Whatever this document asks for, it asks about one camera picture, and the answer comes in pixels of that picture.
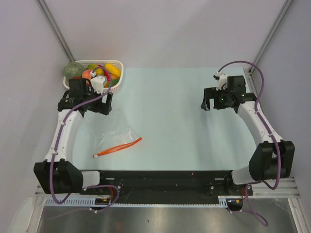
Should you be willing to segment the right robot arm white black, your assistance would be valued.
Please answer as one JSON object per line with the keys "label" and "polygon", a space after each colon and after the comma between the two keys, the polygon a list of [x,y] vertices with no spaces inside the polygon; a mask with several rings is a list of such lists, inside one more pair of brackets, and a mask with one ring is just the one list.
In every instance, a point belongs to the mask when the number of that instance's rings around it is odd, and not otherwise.
{"label": "right robot arm white black", "polygon": [[227,76],[217,72],[216,87],[204,89],[201,109],[209,111],[210,101],[217,110],[232,108],[248,127],[256,150],[247,166],[231,171],[224,189],[230,195],[237,194],[242,184],[265,182],[288,178],[293,164],[295,146],[285,141],[271,126],[263,114],[257,97],[246,91],[244,76]]}

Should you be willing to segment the green netted melon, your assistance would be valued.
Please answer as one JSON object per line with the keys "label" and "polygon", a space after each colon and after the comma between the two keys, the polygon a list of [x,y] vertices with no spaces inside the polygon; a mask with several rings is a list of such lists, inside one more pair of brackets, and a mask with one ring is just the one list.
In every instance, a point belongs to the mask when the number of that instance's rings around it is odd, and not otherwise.
{"label": "green netted melon", "polygon": [[69,62],[64,69],[64,76],[68,79],[73,77],[80,77],[85,68],[77,62]]}

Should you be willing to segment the clear zip bag orange zipper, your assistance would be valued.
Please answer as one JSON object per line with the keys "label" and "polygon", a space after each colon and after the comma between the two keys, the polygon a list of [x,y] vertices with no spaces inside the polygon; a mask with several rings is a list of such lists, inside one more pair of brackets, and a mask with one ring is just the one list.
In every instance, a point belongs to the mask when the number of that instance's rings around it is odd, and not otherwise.
{"label": "clear zip bag orange zipper", "polygon": [[86,127],[91,132],[93,158],[124,150],[142,140],[121,110],[108,115],[87,112]]}

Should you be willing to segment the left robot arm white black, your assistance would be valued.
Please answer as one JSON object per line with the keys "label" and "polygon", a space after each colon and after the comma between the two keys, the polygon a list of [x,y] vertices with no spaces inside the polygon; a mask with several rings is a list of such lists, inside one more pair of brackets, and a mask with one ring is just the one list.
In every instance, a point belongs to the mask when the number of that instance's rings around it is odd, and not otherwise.
{"label": "left robot arm white black", "polygon": [[108,115],[113,94],[105,88],[107,77],[69,81],[57,105],[58,122],[51,147],[43,162],[35,163],[34,173],[46,194],[79,193],[90,186],[97,194],[107,190],[107,181],[98,171],[82,171],[73,165],[73,147],[87,111]]}

